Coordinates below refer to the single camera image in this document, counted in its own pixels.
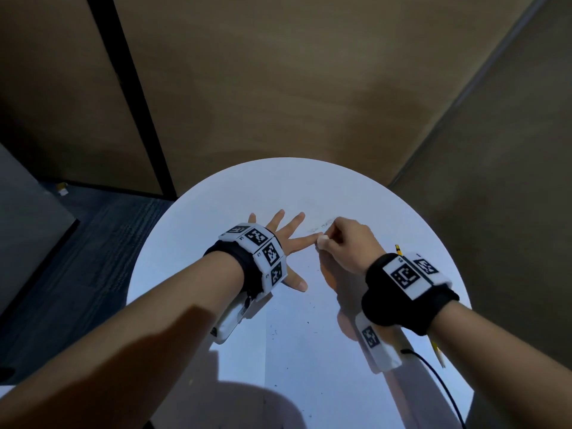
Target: floor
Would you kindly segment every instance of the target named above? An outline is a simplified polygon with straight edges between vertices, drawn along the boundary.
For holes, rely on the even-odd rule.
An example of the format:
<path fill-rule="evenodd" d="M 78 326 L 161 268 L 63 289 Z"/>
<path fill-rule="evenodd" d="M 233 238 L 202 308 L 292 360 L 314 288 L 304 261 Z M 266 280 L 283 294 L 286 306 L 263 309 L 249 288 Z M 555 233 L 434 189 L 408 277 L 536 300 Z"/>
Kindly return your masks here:
<path fill-rule="evenodd" d="M 44 186 L 55 194 L 53 184 Z M 125 306 L 147 236 L 172 202 L 68 186 L 57 195 L 79 221 L 11 315 L 0 325 L 0 367 L 15 384 Z"/>

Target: table surface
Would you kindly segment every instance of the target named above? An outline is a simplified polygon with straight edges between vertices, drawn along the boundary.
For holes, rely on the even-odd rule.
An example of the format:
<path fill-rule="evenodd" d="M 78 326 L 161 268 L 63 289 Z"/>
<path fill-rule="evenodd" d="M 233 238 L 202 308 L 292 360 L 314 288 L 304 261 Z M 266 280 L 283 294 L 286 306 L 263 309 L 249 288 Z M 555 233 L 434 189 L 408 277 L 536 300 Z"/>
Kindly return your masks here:
<path fill-rule="evenodd" d="M 368 224 L 388 251 L 399 244 L 405 253 L 425 254 L 470 307 L 451 256 L 411 207 L 357 172 L 302 158 L 233 166 L 181 196 L 147 238 L 131 277 L 127 303 L 199 259 L 220 233 L 247 221 L 250 212 L 266 224 L 279 209 L 286 211 L 283 223 L 305 212 L 306 219 L 294 236 L 323 231 L 337 216 Z M 308 282 L 309 290 L 300 293 L 281 285 L 226 343 L 219 346 L 207 339 L 154 415 L 158 429 L 197 423 L 196 427 L 225 428 L 409 429 L 417 427 L 412 420 L 425 418 L 424 412 L 425 416 L 435 413 L 434 408 L 419 411 L 419 403 L 408 403 L 412 396 L 407 389 L 419 390 L 415 381 L 408 386 L 407 379 L 398 378 L 396 389 L 395 378 L 373 373 L 360 344 L 344 334 L 340 305 L 320 272 L 316 250 L 310 247 L 295 253 L 288 263 Z M 466 418 L 472 389 L 447 360 L 446 368 L 440 367 L 426 337 L 404 333 L 438 371 Z M 426 386 L 423 389 L 428 397 L 435 396 Z"/>

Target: hand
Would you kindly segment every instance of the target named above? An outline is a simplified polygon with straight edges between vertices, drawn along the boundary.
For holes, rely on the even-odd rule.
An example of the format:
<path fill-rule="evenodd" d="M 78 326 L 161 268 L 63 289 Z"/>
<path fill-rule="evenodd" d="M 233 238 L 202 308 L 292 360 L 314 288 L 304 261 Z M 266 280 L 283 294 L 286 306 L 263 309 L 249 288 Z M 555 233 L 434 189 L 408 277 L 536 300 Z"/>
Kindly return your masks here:
<path fill-rule="evenodd" d="M 322 233 L 314 233 L 308 236 L 304 236 L 302 238 L 294 238 L 290 239 L 292 234 L 296 231 L 298 226 L 304 221 L 305 214 L 300 212 L 297 216 L 295 216 L 292 221 L 286 224 L 282 229 L 276 230 L 278 228 L 278 224 L 284 218 L 284 209 L 280 209 L 273 219 L 266 225 L 266 228 L 273 232 L 278 240 L 280 241 L 280 245 L 282 245 L 282 250 L 286 256 L 289 256 L 292 253 L 296 253 L 297 251 L 303 250 L 306 247 L 309 247 L 311 244 L 315 244 L 318 236 Z M 248 217 L 249 223 L 256 223 L 256 215 L 254 213 L 250 214 Z M 296 274 L 289 266 L 288 266 L 288 276 L 284 279 L 284 284 L 289 286 L 292 289 L 299 290 L 301 292 L 305 292 L 308 290 L 308 284 Z"/>
<path fill-rule="evenodd" d="M 385 254 L 368 226 L 338 217 L 317 241 L 318 248 L 353 274 L 366 275 L 368 268 Z"/>

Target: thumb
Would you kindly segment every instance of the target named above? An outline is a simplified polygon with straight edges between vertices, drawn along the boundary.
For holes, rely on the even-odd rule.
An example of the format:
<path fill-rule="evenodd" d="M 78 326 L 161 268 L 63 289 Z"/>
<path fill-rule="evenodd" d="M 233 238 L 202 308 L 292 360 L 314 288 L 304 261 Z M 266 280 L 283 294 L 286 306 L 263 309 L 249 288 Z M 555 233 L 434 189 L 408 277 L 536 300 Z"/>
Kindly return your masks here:
<path fill-rule="evenodd" d="M 340 245 L 333 239 L 330 239 L 328 235 L 325 234 L 318 237 L 317 244 L 320 250 L 325 250 L 329 252 L 330 254 L 333 255 L 333 257 L 336 257 L 336 255 L 339 254 L 341 251 Z"/>

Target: brown wall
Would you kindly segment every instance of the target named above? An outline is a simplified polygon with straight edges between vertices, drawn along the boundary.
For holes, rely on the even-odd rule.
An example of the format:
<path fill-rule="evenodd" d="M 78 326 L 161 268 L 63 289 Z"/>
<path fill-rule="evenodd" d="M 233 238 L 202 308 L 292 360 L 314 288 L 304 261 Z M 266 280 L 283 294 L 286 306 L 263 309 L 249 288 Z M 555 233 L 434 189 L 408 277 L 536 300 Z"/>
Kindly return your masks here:
<path fill-rule="evenodd" d="M 115 0 L 178 194 L 296 156 L 387 184 L 532 0 Z"/>
<path fill-rule="evenodd" d="M 160 193 L 86 0 L 0 0 L 0 142 L 38 177 Z"/>
<path fill-rule="evenodd" d="M 548 0 L 393 187 L 473 308 L 569 368 L 571 72 L 572 0 Z M 502 426 L 480 397 L 469 421 Z"/>

